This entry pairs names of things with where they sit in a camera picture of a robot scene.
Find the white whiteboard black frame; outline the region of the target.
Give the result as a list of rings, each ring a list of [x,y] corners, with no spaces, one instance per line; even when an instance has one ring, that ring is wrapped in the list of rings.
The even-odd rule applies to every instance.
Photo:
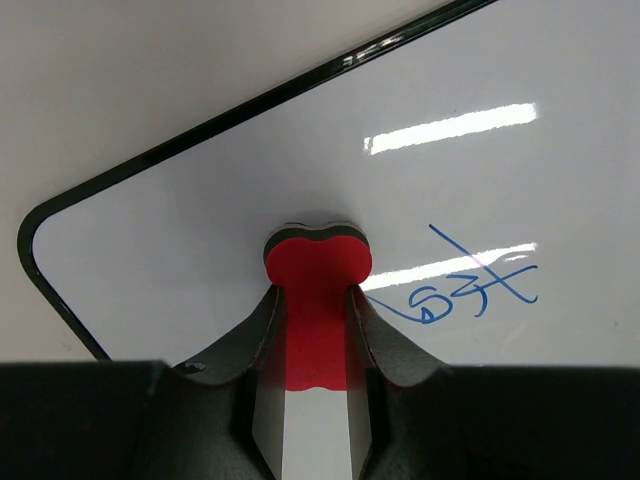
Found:
[[[137,479],[162,376],[275,286],[269,235],[335,221],[452,368],[475,479],[638,477],[635,1],[452,2],[38,205],[21,263],[93,361],[2,369],[2,475]],[[356,479],[347,294],[346,389],[291,392],[279,290],[279,478]]]

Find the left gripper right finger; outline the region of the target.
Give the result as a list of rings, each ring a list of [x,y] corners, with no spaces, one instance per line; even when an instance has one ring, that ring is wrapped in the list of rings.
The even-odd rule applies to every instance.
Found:
[[[475,479],[453,370],[347,290],[347,408],[356,479]]]

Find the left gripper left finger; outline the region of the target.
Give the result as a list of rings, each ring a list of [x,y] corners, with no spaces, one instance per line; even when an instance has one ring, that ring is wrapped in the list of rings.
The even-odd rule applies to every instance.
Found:
[[[280,290],[239,325],[160,379],[136,446],[137,479],[280,476]]]

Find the red whiteboard eraser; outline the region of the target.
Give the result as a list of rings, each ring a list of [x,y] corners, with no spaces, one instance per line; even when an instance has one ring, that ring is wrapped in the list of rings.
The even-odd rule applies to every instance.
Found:
[[[366,235],[345,221],[286,223],[266,240],[263,263],[286,301],[285,388],[344,391],[346,294],[371,274]]]

